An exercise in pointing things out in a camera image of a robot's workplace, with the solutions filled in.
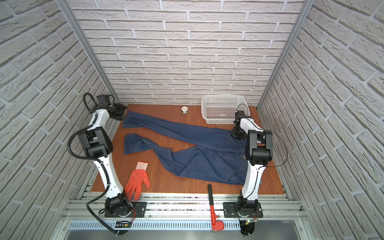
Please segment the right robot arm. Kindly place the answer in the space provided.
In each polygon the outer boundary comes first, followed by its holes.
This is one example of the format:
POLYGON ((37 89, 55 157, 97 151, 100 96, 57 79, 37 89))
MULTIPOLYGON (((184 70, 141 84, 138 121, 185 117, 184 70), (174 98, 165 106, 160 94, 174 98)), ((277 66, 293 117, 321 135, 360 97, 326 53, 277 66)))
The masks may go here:
POLYGON ((262 175, 273 158, 273 133, 259 127, 244 111, 236 111, 234 124, 232 136, 246 142, 245 159, 248 162, 246 180, 237 200, 237 211, 240 217, 255 218, 260 212, 258 199, 262 175))

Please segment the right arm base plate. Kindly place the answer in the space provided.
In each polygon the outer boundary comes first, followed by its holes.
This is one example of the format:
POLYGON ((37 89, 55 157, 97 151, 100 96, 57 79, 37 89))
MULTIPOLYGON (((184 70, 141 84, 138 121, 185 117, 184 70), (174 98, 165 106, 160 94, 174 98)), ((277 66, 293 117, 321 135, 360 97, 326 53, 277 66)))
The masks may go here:
POLYGON ((237 203, 224 202, 223 203, 224 218, 263 218, 263 210, 261 204, 258 203, 254 209, 242 209, 239 215, 237 203))

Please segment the aluminium rail frame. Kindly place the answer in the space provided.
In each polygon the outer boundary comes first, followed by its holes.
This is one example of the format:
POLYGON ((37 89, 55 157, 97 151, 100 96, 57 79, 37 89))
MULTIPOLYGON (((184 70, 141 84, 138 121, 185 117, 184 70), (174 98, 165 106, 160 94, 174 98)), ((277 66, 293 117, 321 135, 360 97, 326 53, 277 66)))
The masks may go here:
MULTIPOLYGON (((80 200, 71 200, 61 217, 69 230, 104 230, 86 209, 86 203, 95 196, 87 193, 80 200)), ((307 219, 300 202, 290 201, 285 196, 264 195, 259 197, 263 218, 224 218, 223 203, 237 203, 237 195, 214 194, 214 208, 225 230, 237 231, 240 222, 259 223, 261 221, 293 221, 298 223, 307 219)), ((106 218, 100 214, 104 199, 90 205, 92 210, 107 225, 115 230, 207 230, 212 229, 208 194, 143 194, 139 202, 147 202, 143 218, 106 218)))

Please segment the white plastic basket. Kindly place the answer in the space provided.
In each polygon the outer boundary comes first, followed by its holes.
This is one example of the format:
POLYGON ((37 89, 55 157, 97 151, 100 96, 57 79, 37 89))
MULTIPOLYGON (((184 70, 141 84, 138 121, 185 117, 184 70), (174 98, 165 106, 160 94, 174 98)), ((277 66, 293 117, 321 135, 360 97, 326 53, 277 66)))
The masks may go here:
POLYGON ((201 98, 202 117, 210 125, 231 125, 235 113, 244 111, 250 116, 250 109, 245 97, 240 95, 203 95, 201 98))

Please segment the red pipe wrench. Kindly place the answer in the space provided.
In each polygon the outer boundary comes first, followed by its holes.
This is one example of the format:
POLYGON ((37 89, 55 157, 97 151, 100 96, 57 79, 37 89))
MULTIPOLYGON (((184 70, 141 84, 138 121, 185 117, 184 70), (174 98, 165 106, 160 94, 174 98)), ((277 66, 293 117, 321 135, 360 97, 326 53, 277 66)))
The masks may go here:
POLYGON ((224 229, 225 225, 222 221, 217 220, 218 216, 215 213, 213 189, 212 189, 211 184, 208 184, 208 195, 209 195, 212 231, 213 232, 222 231, 224 229))

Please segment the white tape roll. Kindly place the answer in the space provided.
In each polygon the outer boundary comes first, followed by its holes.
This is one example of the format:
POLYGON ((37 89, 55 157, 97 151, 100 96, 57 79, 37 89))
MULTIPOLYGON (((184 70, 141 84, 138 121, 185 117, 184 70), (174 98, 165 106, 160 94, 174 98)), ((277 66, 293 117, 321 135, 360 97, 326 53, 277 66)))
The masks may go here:
POLYGON ((182 111, 183 114, 187 114, 188 111, 189 111, 189 108, 186 107, 186 106, 183 106, 183 107, 181 108, 181 111, 182 111))

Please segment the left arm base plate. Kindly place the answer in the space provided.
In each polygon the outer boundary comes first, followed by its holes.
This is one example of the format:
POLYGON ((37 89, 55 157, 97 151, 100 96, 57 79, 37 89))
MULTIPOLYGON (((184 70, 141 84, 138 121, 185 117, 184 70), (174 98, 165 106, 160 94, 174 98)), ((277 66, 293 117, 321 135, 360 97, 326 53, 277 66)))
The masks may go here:
POLYGON ((131 202, 131 207, 128 210, 124 210, 122 214, 118 213, 104 213, 106 218, 143 218, 146 213, 147 202, 131 202))

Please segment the blue denim trousers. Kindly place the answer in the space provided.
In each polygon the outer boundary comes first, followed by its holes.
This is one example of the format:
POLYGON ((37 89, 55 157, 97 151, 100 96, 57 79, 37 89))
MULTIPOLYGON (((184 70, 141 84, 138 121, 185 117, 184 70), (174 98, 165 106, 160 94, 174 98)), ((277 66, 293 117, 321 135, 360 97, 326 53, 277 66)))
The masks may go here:
POLYGON ((232 137, 229 130, 175 123, 136 112, 128 113, 123 128, 146 128, 192 144, 174 152, 148 138, 129 134, 124 140, 124 155, 152 150, 163 167, 178 177, 230 185, 243 185, 246 181, 246 143, 232 137))

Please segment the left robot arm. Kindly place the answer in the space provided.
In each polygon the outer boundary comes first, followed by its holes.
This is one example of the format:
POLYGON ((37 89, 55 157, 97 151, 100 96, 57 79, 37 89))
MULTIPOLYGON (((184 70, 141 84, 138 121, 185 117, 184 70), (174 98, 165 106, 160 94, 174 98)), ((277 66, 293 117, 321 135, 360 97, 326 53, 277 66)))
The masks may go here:
POLYGON ((105 126, 110 119, 122 121, 127 107, 115 103, 111 95, 100 95, 95 99, 90 93, 83 95, 86 109, 92 114, 90 125, 80 131, 77 136, 85 156, 91 158, 102 178, 105 187, 106 216, 126 217, 132 210, 132 205, 121 185, 113 164, 113 143, 105 126))

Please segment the red work glove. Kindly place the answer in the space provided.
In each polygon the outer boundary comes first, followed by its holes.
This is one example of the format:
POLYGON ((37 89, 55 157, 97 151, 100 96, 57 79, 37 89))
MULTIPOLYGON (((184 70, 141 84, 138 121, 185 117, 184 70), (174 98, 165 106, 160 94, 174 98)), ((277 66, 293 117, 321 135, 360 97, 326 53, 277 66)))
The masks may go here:
POLYGON ((142 185, 144 184, 147 189, 151 188, 151 183, 147 173, 147 167, 149 163, 138 162, 136 169, 132 171, 128 183, 125 187, 125 192, 129 197, 129 200, 134 197, 135 201, 138 201, 142 193, 142 185))

